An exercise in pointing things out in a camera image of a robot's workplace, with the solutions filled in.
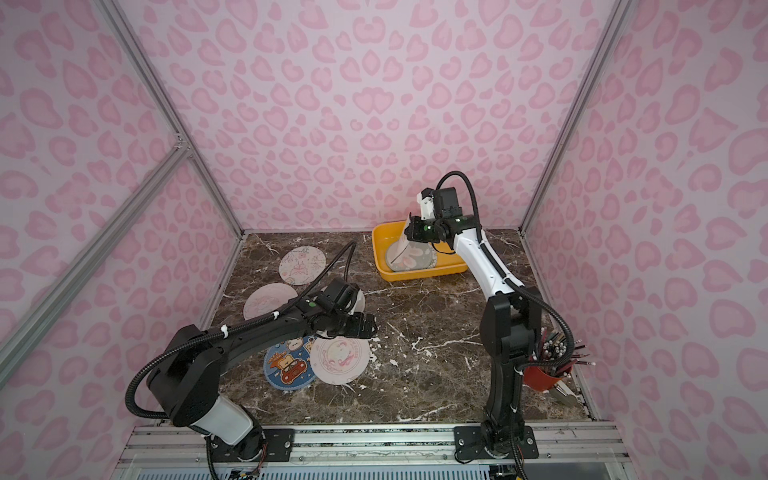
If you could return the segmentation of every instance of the yellow tray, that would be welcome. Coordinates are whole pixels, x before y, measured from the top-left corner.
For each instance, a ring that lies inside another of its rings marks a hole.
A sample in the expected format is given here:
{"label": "yellow tray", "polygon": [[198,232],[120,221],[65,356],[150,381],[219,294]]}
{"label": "yellow tray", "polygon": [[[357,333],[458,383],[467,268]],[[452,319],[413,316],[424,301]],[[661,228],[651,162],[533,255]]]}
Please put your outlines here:
{"label": "yellow tray", "polygon": [[[382,223],[373,229],[373,258],[376,260],[376,269],[382,278],[388,282],[397,280],[412,280],[415,278],[426,278],[428,276],[449,275],[450,273],[461,273],[467,271],[467,264],[459,255],[437,254],[437,265],[434,268],[425,270],[410,270],[409,272],[393,272],[384,260],[384,255],[390,245],[395,243],[402,234],[402,229],[406,222]],[[444,252],[450,251],[447,243],[438,243],[438,250]]]}

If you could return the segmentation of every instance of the robotic arm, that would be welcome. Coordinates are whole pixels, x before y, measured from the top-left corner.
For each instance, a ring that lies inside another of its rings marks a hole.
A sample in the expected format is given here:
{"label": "robotic arm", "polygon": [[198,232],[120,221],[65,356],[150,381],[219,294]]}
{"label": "robotic arm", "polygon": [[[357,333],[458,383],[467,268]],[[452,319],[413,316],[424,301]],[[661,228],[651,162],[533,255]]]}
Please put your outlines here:
{"label": "robotic arm", "polygon": [[[373,338],[377,331],[373,315],[355,311],[358,292],[357,285],[334,279],[323,292],[299,299],[295,306],[275,315],[274,321],[169,355],[151,370],[147,386],[175,426],[213,435],[228,444],[238,459],[254,460],[263,451],[263,430],[247,410],[219,394],[220,376],[275,343],[318,331],[329,336]],[[185,326],[166,352],[217,331]]]}
{"label": "robotic arm", "polygon": [[[488,244],[485,231],[480,228],[478,235],[475,216],[463,214],[455,188],[427,188],[418,200],[422,216],[409,218],[405,231],[408,240],[445,241],[467,263],[488,299],[480,322],[480,339],[492,358],[491,391],[481,425],[482,446],[489,455],[500,458],[517,447],[531,452],[533,444],[528,439],[533,439],[533,434],[530,429],[526,432],[520,410],[521,364],[528,361],[540,339],[541,307],[525,299],[509,283],[532,296],[539,297],[538,291],[525,288],[507,270]],[[478,458],[473,454],[457,455],[457,460],[462,456]]]}

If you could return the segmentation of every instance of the blue cartoon plate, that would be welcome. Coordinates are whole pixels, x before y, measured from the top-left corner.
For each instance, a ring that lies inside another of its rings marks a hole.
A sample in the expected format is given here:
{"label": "blue cartoon plate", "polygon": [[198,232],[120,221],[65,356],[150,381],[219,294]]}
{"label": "blue cartoon plate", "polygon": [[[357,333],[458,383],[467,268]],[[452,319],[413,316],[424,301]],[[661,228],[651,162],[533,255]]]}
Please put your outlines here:
{"label": "blue cartoon plate", "polygon": [[298,390],[315,379],[310,365],[310,352],[315,337],[288,340],[271,346],[264,356],[264,376],[280,390]]}

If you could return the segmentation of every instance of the white arm segment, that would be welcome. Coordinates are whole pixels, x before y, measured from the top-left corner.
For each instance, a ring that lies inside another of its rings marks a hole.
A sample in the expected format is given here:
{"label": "white arm segment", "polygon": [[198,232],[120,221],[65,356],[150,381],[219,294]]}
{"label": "white arm segment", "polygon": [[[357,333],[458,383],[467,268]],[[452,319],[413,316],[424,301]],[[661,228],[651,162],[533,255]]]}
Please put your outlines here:
{"label": "white arm segment", "polygon": [[472,228],[469,230],[464,230],[459,235],[456,235],[455,239],[453,240],[453,250],[462,258],[462,260],[464,260],[467,266],[469,266],[472,275],[475,276],[475,280],[477,280],[480,284],[480,288],[482,288],[482,292],[483,295],[485,295],[485,298],[494,296],[497,292],[512,292],[512,288],[504,283],[505,278],[509,278],[515,285],[523,286],[523,282],[518,280],[516,276],[512,275],[509,270],[507,270],[504,262],[498,258],[498,255],[493,250],[493,247],[491,247],[491,244],[488,243],[488,238],[485,236],[485,231],[482,231],[483,243],[485,243],[488,250],[490,250],[491,255],[496,260],[496,263],[502,266],[505,276],[498,274],[493,265],[491,265],[490,260],[488,260],[488,258],[485,256],[485,253],[480,249],[476,230],[477,229]]}

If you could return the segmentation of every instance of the mounting plate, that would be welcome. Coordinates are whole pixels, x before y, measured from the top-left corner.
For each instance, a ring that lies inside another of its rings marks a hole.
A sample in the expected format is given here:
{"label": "mounting plate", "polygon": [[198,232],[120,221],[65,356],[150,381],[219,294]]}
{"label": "mounting plate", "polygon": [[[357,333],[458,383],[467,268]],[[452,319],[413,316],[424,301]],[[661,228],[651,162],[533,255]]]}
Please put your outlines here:
{"label": "mounting plate", "polygon": [[[264,429],[266,436],[265,462],[288,462],[293,450],[294,429]],[[211,458],[214,462],[239,462],[240,460],[230,449],[215,448]]]}
{"label": "mounting plate", "polygon": [[[511,453],[503,457],[491,455],[485,449],[485,444],[480,433],[480,427],[454,427],[453,439],[456,448],[456,458],[466,462],[467,460],[488,460],[488,459],[510,459]],[[523,430],[523,442],[518,443],[523,453],[523,458],[538,458],[538,447],[536,438],[533,436],[533,429],[525,426]]]}

